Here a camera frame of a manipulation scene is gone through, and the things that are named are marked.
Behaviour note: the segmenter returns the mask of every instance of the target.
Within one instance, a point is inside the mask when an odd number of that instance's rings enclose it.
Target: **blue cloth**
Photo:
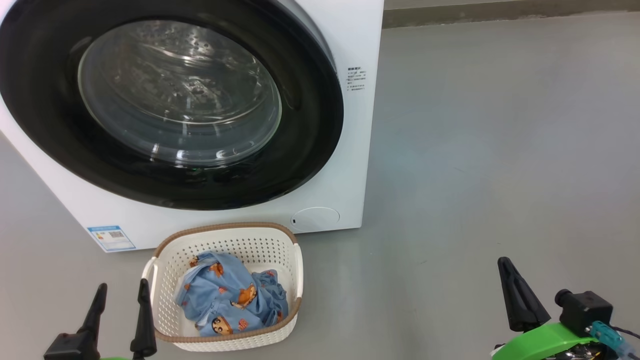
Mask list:
[[[201,336],[238,334],[269,327],[289,314],[278,273],[249,271],[230,254],[204,252],[179,281],[174,301]]]

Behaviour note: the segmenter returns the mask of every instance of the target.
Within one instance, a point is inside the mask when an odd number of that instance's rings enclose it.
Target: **washing machine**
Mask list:
[[[360,227],[382,12],[0,0],[0,130],[107,252],[227,222]]]

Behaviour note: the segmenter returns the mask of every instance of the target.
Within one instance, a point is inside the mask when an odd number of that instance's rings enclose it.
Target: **washing machine door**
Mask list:
[[[0,26],[0,93],[65,168],[170,208],[282,196],[342,130],[326,44],[276,1],[18,0]]]

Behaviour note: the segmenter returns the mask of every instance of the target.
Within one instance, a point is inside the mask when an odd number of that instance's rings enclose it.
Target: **energy label sticker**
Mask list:
[[[106,251],[123,251],[136,248],[120,226],[87,227],[87,230]]]

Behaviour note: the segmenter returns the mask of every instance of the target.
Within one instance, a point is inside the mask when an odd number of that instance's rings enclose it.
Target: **laundry basket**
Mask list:
[[[249,272],[276,270],[287,291],[289,316],[265,329],[200,337],[194,323],[173,302],[173,291],[189,269],[189,260],[205,251],[232,254]],[[156,337],[188,351],[241,350],[282,341],[293,331],[302,301],[302,253],[296,237],[286,227],[268,222],[213,225],[175,233],[158,246],[142,277],[151,284]]]

